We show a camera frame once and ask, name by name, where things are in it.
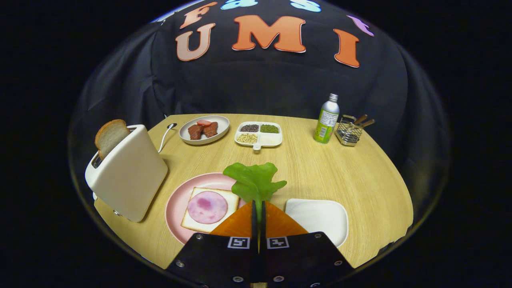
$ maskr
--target bread slice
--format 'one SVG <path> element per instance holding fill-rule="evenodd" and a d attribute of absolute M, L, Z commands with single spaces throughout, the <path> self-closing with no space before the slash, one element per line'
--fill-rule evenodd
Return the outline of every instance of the bread slice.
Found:
<path fill-rule="evenodd" d="M 126 122 L 121 119 L 112 120 L 103 125 L 94 139 L 94 145 L 99 150 L 101 160 L 105 160 L 112 149 L 129 134 L 130 130 L 126 127 Z"/>
<path fill-rule="evenodd" d="M 224 217 L 222 217 L 221 220 L 212 223 L 212 224 L 202 224 L 199 222 L 196 222 L 192 217 L 188 214 L 188 209 L 185 211 L 185 215 L 183 216 L 183 220 L 181 221 L 181 226 L 190 230 L 203 232 L 203 233 L 210 233 L 213 229 L 215 229 L 222 221 L 227 219 L 231 214 L 233 214 L 238 209 L 238 204 L 240 202 L 240 197 L 236 194 L 233 194 L 229 190 L 220 190 L 220 189 L 210 189 L 210 188 L 199 188 L 194 187 L 194 190 L 192 190 L 192 194 L 190 195 L 190 199 L 192 199 L 197 194 L 204 192 L 204 191 L 213 191 L 216 193 L 219 193 L 224 199 L 226 199 L 227 202 L 227 212 Z"/>

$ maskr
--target bottle label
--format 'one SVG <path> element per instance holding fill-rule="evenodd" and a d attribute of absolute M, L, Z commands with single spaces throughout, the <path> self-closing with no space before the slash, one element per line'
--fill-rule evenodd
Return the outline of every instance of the bottle label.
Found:
<path fill-rule="evenodd" d="M 314 139 L 320 143 L 327 143 L 331 139 L 334 126 L 338 120 L 339 114 L 329 113 L 323 109 L 320 110 L 320 117 L 318 118 L 318 125 Z"/>

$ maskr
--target wooden table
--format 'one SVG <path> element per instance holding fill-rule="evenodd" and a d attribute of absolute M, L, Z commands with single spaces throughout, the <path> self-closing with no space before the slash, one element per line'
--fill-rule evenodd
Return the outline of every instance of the wooden table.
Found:
<path fill-rule="evenodd" d="M 169 172 L 141 222 L 115 215 L 101 199 L 94 203 L 108 226 L 147 260 L 165 269 L 183 247 L 165 224 L 165 205 L 174 189 L 197 175 L 222 172 L 235 162 L 247 166 L 275 164 L 278 171 L 274 181 L 288 181 L 271 201 L 282 210 L 289 198 L 341 203 L 348 213 L 349 235 L 339 250 L 354 268 L 406 234 L 413 221 L 409 191 L 393 163 L 366 132 L 355 147 L 341 145 L 334 135 L 323 145 L 313 140 L 314 119 L 219 115 L 229 119 L 230 129 L 224 137 L 208 145 L 188 145 L 178 135 L 183 124 L 206 114 L 172 115 L 149 131 L 155 149 L 159 149 L 166 126 L 178 123 L 167 134 L 160 153 Z M 234 134 L 244 121 L 278 123 L 283 142 L 277 147 L 263 147 L 259 153 L 252 147 L 236 144 Z"/>

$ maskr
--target toaster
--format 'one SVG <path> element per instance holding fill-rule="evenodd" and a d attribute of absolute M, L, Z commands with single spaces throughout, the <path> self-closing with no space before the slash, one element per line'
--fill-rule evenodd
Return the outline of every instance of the toaster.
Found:
<path fill-rule="evenodd" d="M 144 125 L 127 126 L 130 134 L 101 160 L 99 152 L 86 168 L 86 182 L 118 215 L 140 222 L 146 215 L 168 167 Z"/>

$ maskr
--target green lettuce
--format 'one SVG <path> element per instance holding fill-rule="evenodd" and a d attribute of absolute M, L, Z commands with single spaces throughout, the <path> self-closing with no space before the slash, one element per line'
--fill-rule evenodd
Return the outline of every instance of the green lettuce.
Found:
<path fill-rule="evenodd" d="M 256 219 L 258 227 L 260 226 L 261 203 L 262 201 L 270 201 L 272 194 L 286 185 L 286 181 L 272 182 L 272 177 L 278 171 L 272 163 L 263 165 L 245 166 L 241 163 L 234 163 L 226 169 L 222 174 L 235 179 L 237 182 L 231 187 L 231 191 L 240 196 L 245 202 L 256 202 Z"/>

